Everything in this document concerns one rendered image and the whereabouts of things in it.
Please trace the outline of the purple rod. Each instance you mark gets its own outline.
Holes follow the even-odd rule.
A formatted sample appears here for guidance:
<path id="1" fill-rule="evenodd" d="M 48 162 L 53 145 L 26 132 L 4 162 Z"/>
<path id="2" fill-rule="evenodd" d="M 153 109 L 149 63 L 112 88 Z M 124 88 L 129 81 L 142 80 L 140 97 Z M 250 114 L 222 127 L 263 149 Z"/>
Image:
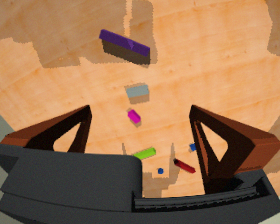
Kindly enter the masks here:
<path id="1" fill-rule="evenodd" d="M 147 47 L 143 44 L 140 44 L 136 41 L 133 41 L 133 40 L 123 37 L 121 35 L 115 34 L 113 32 L 107 31 L 105 29 L 101 30 L 99 38 L 103 39 L 105 41 L 111 42 L 113 44 L 119 45 L 121 47 L 124 47 L 126 49 L 129 49 L 131 51 L 134 51 L 136 53 L 139 53 L 146 57 L 150 51 L 150 47 Z"/>

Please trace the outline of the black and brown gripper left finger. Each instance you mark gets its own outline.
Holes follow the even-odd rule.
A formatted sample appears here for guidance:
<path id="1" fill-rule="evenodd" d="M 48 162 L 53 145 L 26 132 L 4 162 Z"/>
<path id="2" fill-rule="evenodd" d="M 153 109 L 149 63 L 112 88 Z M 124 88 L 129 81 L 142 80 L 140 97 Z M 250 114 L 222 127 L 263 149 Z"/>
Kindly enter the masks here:
<path id="1" fill-rule="evenodd" d="M 0 144 L 28 149 L 55 151 L 54 142 L 80 122 L 76 136 L 67 152 L 84 153 L 92 121 L 90 105 L 7 134 Z"/>

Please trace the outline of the grey rectangular block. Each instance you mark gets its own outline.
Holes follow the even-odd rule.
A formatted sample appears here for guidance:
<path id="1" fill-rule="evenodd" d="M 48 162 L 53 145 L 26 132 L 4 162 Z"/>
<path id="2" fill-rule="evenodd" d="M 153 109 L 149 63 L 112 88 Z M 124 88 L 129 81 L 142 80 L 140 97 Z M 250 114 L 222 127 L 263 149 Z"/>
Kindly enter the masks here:
<path id="1" fill-rule="evenodd" d="M 127 88 L 126 93 L 128 98 L 149 94 L 148 85 L 146 84 L 146 85 Z"/>

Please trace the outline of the red rod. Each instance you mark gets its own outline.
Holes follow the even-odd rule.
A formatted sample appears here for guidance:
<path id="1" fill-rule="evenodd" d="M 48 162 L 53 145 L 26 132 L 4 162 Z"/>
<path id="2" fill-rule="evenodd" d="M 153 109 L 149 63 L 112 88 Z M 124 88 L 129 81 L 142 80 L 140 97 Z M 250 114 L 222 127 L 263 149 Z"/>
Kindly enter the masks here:
<path id="1" fill-rule="evenodd" d="M 180 168 L 182 168 L 182 169 L 184 169 L 184 170 L 186 170 L 186 171 L 188 171 L 188 172 L 190 172 L 192 174 L 196 172 L 195 168 L 187 165 L 186 163 L 184 163 L 184 162 L 182 162 L 182 161 L 180 161 L 178 159 L 176 159 L 174 161 L 174 165 L 176 165 L 176 166 L 178 166 L 178 167 L 180 167 Z"/>

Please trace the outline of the small blue block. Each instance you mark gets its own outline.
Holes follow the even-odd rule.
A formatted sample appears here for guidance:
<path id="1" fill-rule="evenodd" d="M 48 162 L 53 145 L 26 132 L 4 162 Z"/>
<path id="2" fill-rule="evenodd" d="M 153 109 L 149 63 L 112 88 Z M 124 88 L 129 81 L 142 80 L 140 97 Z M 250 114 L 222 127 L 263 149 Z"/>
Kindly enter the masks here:
<path id="1" fill-rule="evenodd" d="M 196 150 L 196 148 L 195 148 L 195 143 L 191 144 L 190 147 L 191 147 L 191 150 L 192 150 L 192 151 L 195 151 L 195 150 Z"/>
<path id="2" fill-rule="evenodd" d="M 163 173 L 164 173 L 164 169 L 159 168 L 159 169 L 158 169 L 158 174 L 163 174 Z"/>

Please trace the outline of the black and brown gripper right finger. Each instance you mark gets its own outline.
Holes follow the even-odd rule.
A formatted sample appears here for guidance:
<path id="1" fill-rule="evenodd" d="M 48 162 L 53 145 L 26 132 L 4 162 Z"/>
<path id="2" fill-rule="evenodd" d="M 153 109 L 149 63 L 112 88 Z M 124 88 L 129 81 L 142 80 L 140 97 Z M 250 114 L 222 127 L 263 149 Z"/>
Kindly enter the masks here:
<path id="1" fill-rule="evenodd" d="M 189 120 L 205 194 L 218 193 L 240 172 L 263 169 L 280 150 L 280 141 L 269 132 L 191 105 Z M 227 142 L 218 160 L 201 123 Z"/>

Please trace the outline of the small magenta block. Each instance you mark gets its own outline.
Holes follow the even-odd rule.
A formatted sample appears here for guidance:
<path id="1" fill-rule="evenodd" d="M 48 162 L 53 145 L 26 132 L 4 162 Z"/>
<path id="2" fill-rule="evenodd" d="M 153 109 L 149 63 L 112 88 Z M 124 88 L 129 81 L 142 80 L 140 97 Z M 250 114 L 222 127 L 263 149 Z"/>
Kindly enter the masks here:
<path id="1" fill-rule="evenodd" d="M 132 109 L 128 112 L 128 117 L 136 124 L 141 121 L 141 117 Z"/>

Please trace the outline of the lime green rod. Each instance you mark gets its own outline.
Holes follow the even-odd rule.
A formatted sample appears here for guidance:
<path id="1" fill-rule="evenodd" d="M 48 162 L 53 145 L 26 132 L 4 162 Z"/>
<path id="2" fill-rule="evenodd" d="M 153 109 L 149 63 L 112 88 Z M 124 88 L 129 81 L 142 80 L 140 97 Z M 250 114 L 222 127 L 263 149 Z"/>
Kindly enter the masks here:
<path id="1" fill-rule="evenodd" d="M 156 149 L 154 147 L 152 147 L 150 149 L 147 149 L 147 150 L 144 150 L 142 152 L 136 153 L 136 154 L 134 154 L 134 156 L 136 156 L 140 159 L 143 159 L 143 158 L 146 158 L 146 157 L 154 155 L 154 154 L 156 154 Z"/>

